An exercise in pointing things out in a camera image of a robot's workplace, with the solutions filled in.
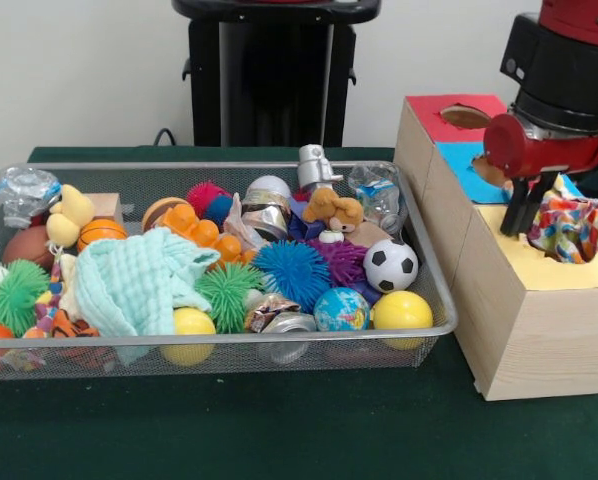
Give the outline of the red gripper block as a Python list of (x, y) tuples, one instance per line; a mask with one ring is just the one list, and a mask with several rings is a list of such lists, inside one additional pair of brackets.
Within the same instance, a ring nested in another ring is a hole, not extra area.
[[(545, 194), (558, 177), (543, 173), (580, 173), (598, 165), (598, 134), (573, 135), (544, 129), (513, 113), (497, 115), (490, 121), (483, 147), (490, 165), (507, 178), (515, 178), (500, 226), (500, 232), (507, 237), (530, 229)], [(538, 175), (530, 191), (526, 178)]]

